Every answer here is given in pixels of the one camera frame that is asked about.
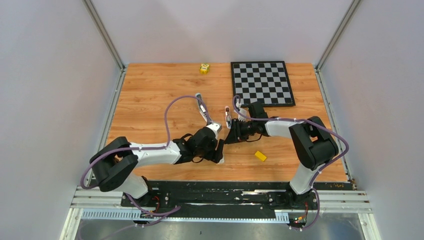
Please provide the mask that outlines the pink white small stapler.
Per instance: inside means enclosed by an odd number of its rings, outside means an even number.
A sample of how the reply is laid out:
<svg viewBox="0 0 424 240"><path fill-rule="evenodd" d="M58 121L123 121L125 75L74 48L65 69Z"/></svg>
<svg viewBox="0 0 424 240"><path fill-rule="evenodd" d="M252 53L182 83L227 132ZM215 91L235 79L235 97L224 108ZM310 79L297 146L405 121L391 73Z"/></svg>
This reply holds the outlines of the pink white small stapler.
<svg viewBox="0 0 424 240"><path fill-rule="evenodd" d="M228 128L228 129L231 129L231 127L232 127L232 116L231 116L231 111L230 111L230 107L229 106L226 106L225 108L224 108L224 113L225 113L225 124L226 124L226 127Z"/></svg>

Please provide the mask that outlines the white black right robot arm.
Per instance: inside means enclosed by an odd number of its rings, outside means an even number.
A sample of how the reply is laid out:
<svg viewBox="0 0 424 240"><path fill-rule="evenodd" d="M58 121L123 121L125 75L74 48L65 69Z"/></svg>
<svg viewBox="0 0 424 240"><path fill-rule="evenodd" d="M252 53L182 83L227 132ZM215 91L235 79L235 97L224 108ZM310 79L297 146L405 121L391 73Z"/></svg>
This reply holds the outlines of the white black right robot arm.
<svg viewBox="0 0 424 240"><path fill-rule="evenodd" d="M299 167L289 182L286 204L298 209L306 201L319 168L329 163L339 150L331 133L317 116L294 121L269 118L263 105L256 101L248 105L250 121L231 120L226 145L247 142L250 136L283 137L291 139L299 159Z"/></svg>

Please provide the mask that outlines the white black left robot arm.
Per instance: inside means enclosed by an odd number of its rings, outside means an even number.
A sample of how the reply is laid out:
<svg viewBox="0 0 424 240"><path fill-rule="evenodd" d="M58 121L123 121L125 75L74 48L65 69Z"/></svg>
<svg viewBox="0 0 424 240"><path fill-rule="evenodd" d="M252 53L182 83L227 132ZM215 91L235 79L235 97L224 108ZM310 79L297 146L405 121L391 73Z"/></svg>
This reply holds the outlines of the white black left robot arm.
<svg viewBox="0 0 424 240"><path fill-rule="evenodd" d="M195 158L222 163L224 141L218 138L221 128L220 124L211 123L169 144L138 144L121 136L95 154L89 166L101 192L123 192L146 207L152 203L153 193L147 180L133 171L150 165L190 163Z"/></svg>

